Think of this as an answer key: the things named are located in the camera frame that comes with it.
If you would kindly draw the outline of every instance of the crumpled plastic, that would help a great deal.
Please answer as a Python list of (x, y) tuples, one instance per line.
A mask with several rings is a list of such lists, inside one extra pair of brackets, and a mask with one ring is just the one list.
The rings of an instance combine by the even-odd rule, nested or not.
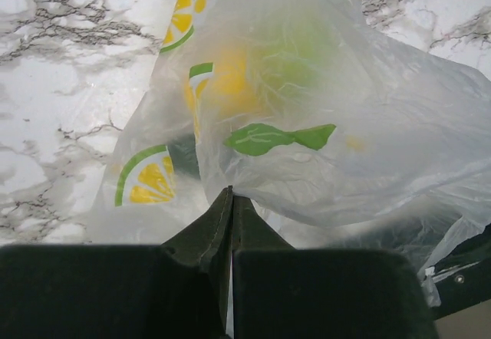
[(423, 279), (491, 221), (491, 83), (361, 0), (178, 0), (150, 86), (94, 241), (163, 242), (233, 185), (294, 246), (393, 249)]

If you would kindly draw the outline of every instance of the screw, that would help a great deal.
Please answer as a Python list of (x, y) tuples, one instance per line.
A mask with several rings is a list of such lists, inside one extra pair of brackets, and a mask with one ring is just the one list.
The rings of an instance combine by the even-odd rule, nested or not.
[(455, 277), (455, 282), (457, 284), (462, 284), (464, 282), (464, 278), (463, 278), (463, 275), (458, 275)]

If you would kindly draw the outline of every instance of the green leaf print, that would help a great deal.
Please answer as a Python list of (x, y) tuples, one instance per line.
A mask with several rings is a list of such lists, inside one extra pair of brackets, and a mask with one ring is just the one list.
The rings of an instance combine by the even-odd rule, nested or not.
[(307, 130), (284, 132), (268, 124), (253, 123), (232, 132), (224, 144), (238, 153), (250, 156), (261, 156), (274, 147), (294, 142), (318, 151), (327, 144), (335, 129), (334, 124), (326, 124)]

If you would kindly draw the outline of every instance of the white plastic bag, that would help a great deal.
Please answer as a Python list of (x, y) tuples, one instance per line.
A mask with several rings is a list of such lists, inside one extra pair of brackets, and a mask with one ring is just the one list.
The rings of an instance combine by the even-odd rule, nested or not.
[(179, 0), (151, 87), (104, 175), (96, 241), (163, 242), (228, 185), (304, 247), (412, 225), (393, 248), (421, 271), (490, 222), (491, 83), (372, 30), (361, 0)]

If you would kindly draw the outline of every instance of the white marble countertop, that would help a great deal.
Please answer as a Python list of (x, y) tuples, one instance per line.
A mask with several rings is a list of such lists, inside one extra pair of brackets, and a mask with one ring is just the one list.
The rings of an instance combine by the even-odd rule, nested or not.
[[(175, 0), (2, 0), (0, 245), (82, 242)], [(491, 0), (364, 0), (367, 22), (491, 79)]]

